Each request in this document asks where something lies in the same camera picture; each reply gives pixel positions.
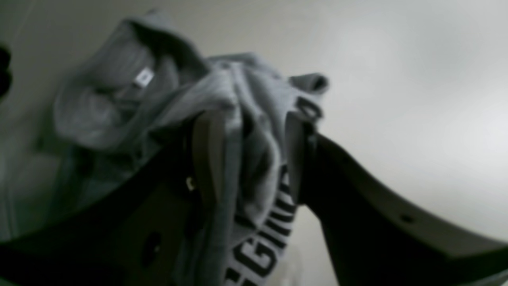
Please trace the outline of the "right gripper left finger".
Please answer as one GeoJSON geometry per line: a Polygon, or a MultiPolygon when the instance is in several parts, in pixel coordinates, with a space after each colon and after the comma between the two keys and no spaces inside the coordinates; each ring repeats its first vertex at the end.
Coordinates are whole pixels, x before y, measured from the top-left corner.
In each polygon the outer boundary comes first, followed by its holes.
{"type": "Polygon", "coordinates": [[[199,115],[101,201],[1,244],[1,278],[17,286],[168,286],[180,244],[221,197],[225,119],[199,115]]]}

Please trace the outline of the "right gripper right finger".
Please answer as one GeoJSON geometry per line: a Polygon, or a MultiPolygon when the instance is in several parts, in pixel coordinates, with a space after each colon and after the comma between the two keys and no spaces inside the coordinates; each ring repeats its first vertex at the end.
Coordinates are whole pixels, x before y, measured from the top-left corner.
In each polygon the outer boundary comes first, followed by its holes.
{"type": "Polygon", "coordinates": [[[345,149],[287,114],[290,190],[321,223],[341,286],[502,286],[507,243],[402,198],[345,149]]]}

